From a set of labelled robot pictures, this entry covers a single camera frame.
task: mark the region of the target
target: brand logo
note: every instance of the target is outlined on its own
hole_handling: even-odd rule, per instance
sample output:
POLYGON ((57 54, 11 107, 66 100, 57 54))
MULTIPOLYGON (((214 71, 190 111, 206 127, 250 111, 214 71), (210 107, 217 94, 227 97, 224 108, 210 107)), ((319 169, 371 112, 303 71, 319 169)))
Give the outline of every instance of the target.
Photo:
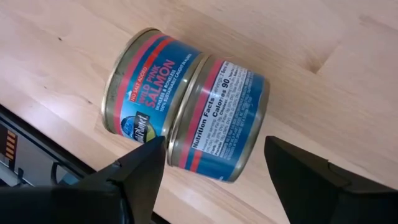
POLYGON ((137 111, 135 116, 124 118, 121 127, 130 138, 145 143, 156 137, 155 130, 149 120, 149 115, 137 111))

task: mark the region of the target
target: wooden table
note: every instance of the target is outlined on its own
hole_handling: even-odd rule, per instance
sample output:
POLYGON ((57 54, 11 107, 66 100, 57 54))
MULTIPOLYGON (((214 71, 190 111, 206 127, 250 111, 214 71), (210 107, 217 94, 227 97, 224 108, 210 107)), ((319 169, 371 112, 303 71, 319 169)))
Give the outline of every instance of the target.
POLYGON ((144 27, 264 74, 267 116, 242 176, 165 168, 178 223, 288 223, 263 144, 275 135, 398 188, 396 0, 0 0, 0 103, 100 169, 138 146, 101 124, 104 83, 144 27))

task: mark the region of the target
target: pink stripe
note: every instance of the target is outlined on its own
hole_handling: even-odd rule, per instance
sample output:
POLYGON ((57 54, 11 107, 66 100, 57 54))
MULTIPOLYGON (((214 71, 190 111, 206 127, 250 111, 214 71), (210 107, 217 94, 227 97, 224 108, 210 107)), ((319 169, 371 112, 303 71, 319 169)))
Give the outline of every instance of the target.
POLYGON ((211 68, 210 73, 207 76, 205 85, 201 89, 198 102, 197 102, 197 104, 195 106, 195 110, 193 112, 191 123, 189 124, 189 127, 188 127, 187 137, 185 138, 185 142, 182 146, 182 152, 181 152, 179 166, 183 169, 185 168, 185 165, 187 164, 188 153, 191 148, 192 140, 195 137, 195 131, 197 130, 198 123, 201 118, 201 113, 202 113, 204 107, 206 106, 207 98, 210 95, 211 88, 213 87, 214 81, 216 80, 218 71, 220 70, 223 62, 224 61, 222 61, 222 60, 216 60, 215 64, 213 65, 213 68, 211 68))
POLYGON ((192 172, 197 172, 200 163, 201 154, 202 154, 201 150, 195 150, 190 169, 192 172))
POLYGON ((134 73, 139 61, 141 60, 141 58, 144 55, 144 53, 148 50, 148 48, 152 44, 154 44, 154 42, 157 39, 159 39, 159 38, 161 38, 163 36, 165 36, 165 35, 164 34, 153 35, 151 38, 149 38, 147 41, 145 41, 143 43, 141 48, 137 51, 137 53, 131 59, 130 64, 127 66, 127 70, 124 73, 123 79, 120 82, 120 86, 119 86, 119 89, 118 89, 118 95, 117 95, 117 98, 116 98, 115 110, 114 110, 114 128, 115 128, 116 132, 118 134, 120 134, 120 135, 123 135, 122 134, 122 129, 121 129, 121 126, 120 126, 120 113, 121 113, 121 110, 122 110, 124 95, 126 94, 127 87, 129 86, 132 74, 134 73))

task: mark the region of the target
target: salmon can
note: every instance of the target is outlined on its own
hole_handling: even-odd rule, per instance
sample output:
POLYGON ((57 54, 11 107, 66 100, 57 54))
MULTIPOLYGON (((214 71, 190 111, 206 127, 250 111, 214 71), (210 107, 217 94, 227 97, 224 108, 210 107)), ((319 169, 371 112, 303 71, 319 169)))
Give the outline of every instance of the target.
POLYGON ((136 34, 116 61, 101 106, 114 134, 145 143, 167 136, 203 54, 161 31, 136 34))
POLYGON ((215 56, 204 58, 170 131, 168 164, 234 182, 256 142, 268 96, 262 75, 215 56))

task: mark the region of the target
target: can label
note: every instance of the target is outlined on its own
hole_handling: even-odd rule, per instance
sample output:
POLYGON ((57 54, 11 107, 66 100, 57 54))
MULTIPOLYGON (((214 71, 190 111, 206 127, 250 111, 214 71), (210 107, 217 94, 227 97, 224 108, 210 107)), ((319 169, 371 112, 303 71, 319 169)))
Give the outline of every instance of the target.
POLYGON ((228 180, 248 139, 264 77, 217 60, 195 105, 179 166, 228 180))
POLYGON ((163 34, 144 42, 118 90, 114 117, 118 134, 142 143, 160 135, 175 92, 199 53, 163 34))

